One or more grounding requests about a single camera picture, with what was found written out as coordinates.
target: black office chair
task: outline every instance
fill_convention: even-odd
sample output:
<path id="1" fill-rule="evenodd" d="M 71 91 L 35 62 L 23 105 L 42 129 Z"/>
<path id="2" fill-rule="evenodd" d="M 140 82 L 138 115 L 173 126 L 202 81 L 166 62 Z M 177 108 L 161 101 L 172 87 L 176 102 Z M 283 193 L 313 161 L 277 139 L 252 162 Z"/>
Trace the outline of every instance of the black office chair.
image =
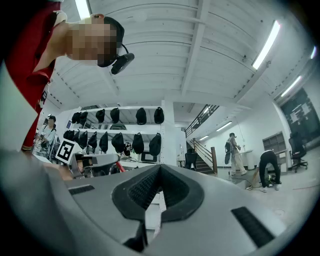
<path id="1" fill-rule="evenodd" d="M 185 153 L 185 166 L 184 168 L 192 170 L 191 164 L 193 164 L 194 171 L 197 170 L 196 161 L 198 157 L 198 153 L 195 153 L 195 150 L 193 148 L 190 148 L 187 150 L 187 153 Z"/>
<path id="2" fill-rule="evenodd" d="M 293 160 L 292 169 L 295 168 L 295 173 L 300 166 L 305 167 L 305 169 L 307 170 L 308 162 L 302 159 L 306 155 L 307 150 L 302 142 L 300 134 L 298 132 L 291 133 L 289 143 L 292 148 L 292 152 L 290 151 L 290 157 Z"/>

